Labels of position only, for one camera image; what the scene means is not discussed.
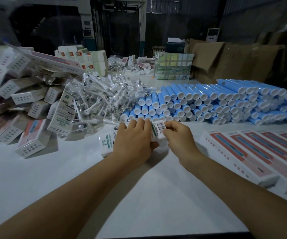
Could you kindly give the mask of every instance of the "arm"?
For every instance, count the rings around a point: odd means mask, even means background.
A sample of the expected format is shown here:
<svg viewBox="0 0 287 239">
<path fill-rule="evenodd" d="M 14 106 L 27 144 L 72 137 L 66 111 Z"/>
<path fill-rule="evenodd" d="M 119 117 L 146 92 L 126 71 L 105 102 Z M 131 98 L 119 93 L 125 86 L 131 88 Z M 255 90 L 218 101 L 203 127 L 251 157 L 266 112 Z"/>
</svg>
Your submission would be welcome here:
<svg viewBox="0 0 287 239">
<path fill-rule="evenodd" d="M 287 201 L 203 155 L 190 129 L 165 122 L 169 147 L 190 173 L 212 190 L 256 238 L 287 238 Z"/>
<path fill-rule="evenodd" d="M 159 146 L 150 141 L 149 120 L 121 124 L 111 155 L 1 224 L 0 239 L 76 238 L 109 191 Z"/>
</svg>

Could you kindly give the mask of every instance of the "person's left hand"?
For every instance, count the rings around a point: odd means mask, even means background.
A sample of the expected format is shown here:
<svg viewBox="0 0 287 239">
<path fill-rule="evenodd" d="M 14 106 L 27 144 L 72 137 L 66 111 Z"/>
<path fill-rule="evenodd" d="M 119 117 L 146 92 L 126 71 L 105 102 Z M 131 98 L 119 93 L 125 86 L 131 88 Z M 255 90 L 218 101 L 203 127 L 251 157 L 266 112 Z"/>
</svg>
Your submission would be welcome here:
<svg viewBox="0 0 287 239">
<path fill-rule="evenodd" d="M 121 123 L 115 138 L 113 155 L 134 169 L 141 166 L 159 144 L 151 142 L 151 122 L 141 118 L 131 120 L 128 128 Z"/>
</svg>

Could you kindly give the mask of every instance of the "corrugated metal wall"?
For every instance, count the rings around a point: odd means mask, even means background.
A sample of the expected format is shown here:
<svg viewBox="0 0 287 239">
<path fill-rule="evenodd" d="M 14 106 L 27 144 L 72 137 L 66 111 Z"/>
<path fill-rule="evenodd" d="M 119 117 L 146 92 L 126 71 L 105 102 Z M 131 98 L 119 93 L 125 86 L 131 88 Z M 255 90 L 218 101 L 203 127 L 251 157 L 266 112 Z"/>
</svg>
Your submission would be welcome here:
<svg viewBox="0 0 287 239">
<path fill-rule="evenodd" d="M 216 16 L 220 0 L 147 0 L 147 12 Z"/>
<path fill-rule="evenodd" d="M 279 0 L 227 0 L 224 15 Z"/>
</svg>

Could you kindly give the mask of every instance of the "concrete wall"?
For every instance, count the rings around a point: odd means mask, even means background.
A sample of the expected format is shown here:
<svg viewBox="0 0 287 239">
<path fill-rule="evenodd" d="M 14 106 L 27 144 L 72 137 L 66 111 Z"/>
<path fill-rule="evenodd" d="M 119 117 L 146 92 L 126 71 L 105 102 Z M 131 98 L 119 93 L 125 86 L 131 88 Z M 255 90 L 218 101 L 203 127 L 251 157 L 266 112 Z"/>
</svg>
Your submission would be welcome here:
<svg viewBox="0 0 287 239">
<path fill-rule="evenodd" d="M 287 24 L 287 0 L 223 16 L 220 41 L 251 44 L 261 32 L 277 31 Z"/>
<path fill-rule="evenodd" d="M 145 54 L 149 55 L 153 46 L 165 46 L 169 37 L 205 40 L 208 28 L 215 25 L 215 17 L 147 13 Z"/>
</svg>

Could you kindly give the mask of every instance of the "person's right hand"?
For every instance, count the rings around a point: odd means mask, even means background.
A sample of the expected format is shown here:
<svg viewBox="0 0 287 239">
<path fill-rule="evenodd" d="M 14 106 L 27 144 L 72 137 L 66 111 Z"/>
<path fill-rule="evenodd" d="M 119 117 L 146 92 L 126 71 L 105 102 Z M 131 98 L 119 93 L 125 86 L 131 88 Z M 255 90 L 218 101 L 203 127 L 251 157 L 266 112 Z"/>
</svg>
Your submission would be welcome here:
<svg viewBox="0 0 287 239">
<path fill-rule="evenodd" d="M 169 141 L 171 151 L 179 159 L 195 156 L 199 153 L 189 127 L 177 121 L 169 121 L 164 124 L 167 129 L 163 130 L 163 134 Z"/>
</svg>

